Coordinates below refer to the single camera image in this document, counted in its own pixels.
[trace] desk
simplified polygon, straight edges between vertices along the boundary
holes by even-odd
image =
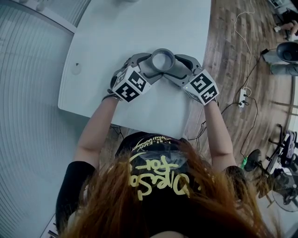
[[[68,52],[58,107],[91,117],[107,94],[113,72],[136,53],[167,48],[203,64],[210,6],[211,0],[92,0]],[[190,102],[162,78],[137,100],[120,102],[112,123],[180,139]]]

